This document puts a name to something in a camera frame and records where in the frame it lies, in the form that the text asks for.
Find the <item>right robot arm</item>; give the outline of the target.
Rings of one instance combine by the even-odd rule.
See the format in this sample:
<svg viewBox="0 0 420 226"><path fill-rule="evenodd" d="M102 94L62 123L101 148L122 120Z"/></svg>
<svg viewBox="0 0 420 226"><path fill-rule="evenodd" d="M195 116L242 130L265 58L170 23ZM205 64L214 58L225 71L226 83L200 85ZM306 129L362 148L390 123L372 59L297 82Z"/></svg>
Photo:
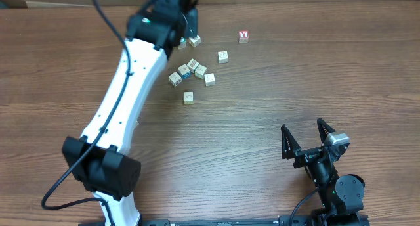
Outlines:
<svg viewBox="0 0 420 226"><path fill-rule="evenodd" d="M283 125L282 158L293 159L294 168L304 168L315 185L315 189L306 195L286 219L279 219L280 225L369 225L367 216L361 216L365 193L364 180L354 174L339 176L334 163L347 151L350 137L336 131L322 118L317 119L321 145L303 150L290 130ZM301 205L318 194L322 203L320 209L312 210L309 216L299 219L295 216Z"/></svg>

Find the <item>wooden block blue side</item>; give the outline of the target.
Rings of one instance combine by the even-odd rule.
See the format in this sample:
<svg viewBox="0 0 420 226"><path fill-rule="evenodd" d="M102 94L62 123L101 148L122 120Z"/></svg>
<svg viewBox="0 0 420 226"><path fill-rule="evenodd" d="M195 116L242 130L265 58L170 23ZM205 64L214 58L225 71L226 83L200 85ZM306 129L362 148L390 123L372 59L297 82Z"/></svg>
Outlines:
<svg viewBox="0 0 420 226"><path fill-rule="evenodd" d="M189 76L191 76L191 71L186 64L183 64L183 65L179 66L178 67L178 72L179 72L182 79L185 79L185 78L188 78Z"/></svg>

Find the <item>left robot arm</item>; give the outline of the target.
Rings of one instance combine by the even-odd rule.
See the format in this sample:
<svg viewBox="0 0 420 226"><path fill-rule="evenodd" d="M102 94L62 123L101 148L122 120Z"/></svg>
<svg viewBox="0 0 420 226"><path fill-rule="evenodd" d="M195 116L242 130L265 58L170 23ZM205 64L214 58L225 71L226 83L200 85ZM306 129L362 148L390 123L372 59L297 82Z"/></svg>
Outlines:
<svg viewBox="0 0 420 226"><path fill-rule="evenodd" d="M101 225L141 225L133 191L141 163L128 156L142 106L173 49L198 30L198 0L147 0L127 22L115 76L94 118L62 153L74 178L99 202Z"/></svg>

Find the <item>small wooden picture block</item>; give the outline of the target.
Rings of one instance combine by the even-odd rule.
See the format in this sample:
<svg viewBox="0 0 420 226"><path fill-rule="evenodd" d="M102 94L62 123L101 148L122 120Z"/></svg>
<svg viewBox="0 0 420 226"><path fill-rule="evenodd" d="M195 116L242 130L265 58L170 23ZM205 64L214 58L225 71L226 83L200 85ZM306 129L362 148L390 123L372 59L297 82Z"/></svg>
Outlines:
<svg viewBox="0 0 420 226"><path fill-rule="evenodd" d="M183 103L184 105L194 104L194 93L193 92L184 92L183 93Z"/></svg>

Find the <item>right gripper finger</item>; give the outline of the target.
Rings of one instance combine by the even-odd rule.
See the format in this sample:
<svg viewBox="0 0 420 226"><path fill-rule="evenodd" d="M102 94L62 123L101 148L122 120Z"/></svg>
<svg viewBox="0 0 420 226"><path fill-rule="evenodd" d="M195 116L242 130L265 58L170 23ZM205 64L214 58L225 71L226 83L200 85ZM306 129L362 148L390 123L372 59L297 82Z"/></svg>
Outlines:
<svg viewBox="0 0 420 226"><path fill-rule="evenodd" d="M301 147L295 138L292 136L290 130L283 125L281 126L282 133L282 159L291 159L296 156L296 153L301 151Z"/></svg>
<svg viewBox="0 0 420 226"><path fill-rule="evenodd" d="M317 119L317 126L320 134L321 143L325 142L325 139L327 138L328 134L335 132L335 130L331 126L329 126L322 118Z"/></svg>

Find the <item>green letter L block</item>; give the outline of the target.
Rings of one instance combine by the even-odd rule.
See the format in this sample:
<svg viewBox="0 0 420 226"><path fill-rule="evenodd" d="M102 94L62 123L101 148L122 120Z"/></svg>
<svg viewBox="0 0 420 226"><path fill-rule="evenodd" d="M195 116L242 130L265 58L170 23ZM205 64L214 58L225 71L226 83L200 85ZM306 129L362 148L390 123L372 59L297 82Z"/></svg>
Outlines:
<svg viewBox="0 0 420 226"><path fill-rule="evenodd" d="M180 44L178 45L178 49L186 48L186 40L184 37L180 39Z"/></svg>

